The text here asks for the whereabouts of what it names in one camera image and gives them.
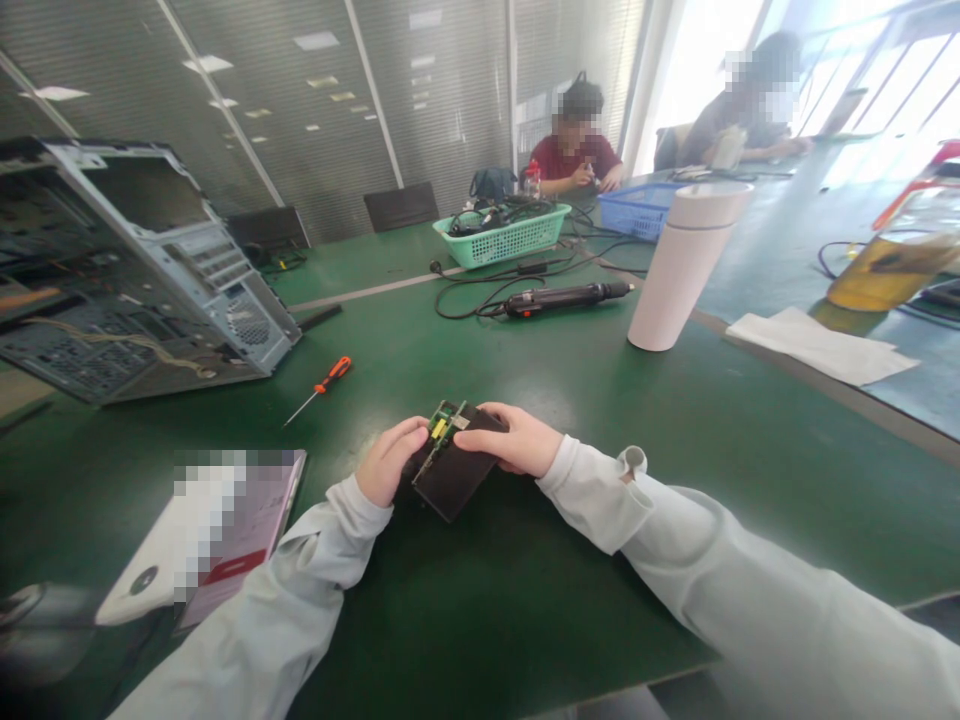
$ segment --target yellow liquid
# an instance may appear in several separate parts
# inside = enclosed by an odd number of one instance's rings
[[[911,245],[878,235],[833,281],[827,299],[848,310],[892,310],[916,295],[957,257],[957,246]]]

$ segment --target red shirt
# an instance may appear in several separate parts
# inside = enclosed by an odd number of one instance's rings
[[[560,152],[556,135],[548,135],[530,153],[530,159],[540,165],[541,180],[562,180],[573,175],[582,163],[593,163],[593,172],[601,180],[620,164],[620,158],[603,135],[591,135],[575,155]]]

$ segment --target green circuit board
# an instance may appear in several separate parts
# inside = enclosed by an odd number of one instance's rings
[[[431,447],[430,454],[427,456],[427,459],[424,460],[419,472],[417,472],[416,477],[413,479],[414,485],[417,484],[420,476],[433,465],[437,456],[447,448],[453,436],[470,424],[470,421],[461,415],[466,405],[466,401],[463,401],[458,406],[444,400],[440,403],[440,407],[433,413],[433,416],[430,418],[430,424],[427,426],[429,432],[427,443]]]

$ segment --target green basket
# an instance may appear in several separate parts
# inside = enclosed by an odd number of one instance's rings
[[[542,250],[556,243],[563,226],[563,216],[570,212],[570,206],[557,203],[556,207],[552,213],[541,217],[521,220],[505,228],[487,230],[462,238],[447,235],[447,230],[453,224],[452,217],[438,220],[433,224],[433,229],[440,233],[447,243],[453,259],[461,267],[471,270],[534,250]]]

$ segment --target plastic basket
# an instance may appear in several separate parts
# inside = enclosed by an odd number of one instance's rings
[[[488,230],[462,238],[447,235],[447,230],[453,224],[452,217],[438,220],[433,224],[433,229],[440,233],[444,242],[447,243],[453,259],[461,267],[470,270],[550,247],[560,237],[563,217],[568,212],[570,212],[569,205],[557,203],[557,209],[547,215],[520,220],[505,228]],[[465,220],[470,220],[470,216],[464,215],[461,222]]]
[[[615,193],[600,195],[600,224],[608,230],[636,235],[641,240],[660,239],[673,195],[686,185],[682,183],[650,183]]]

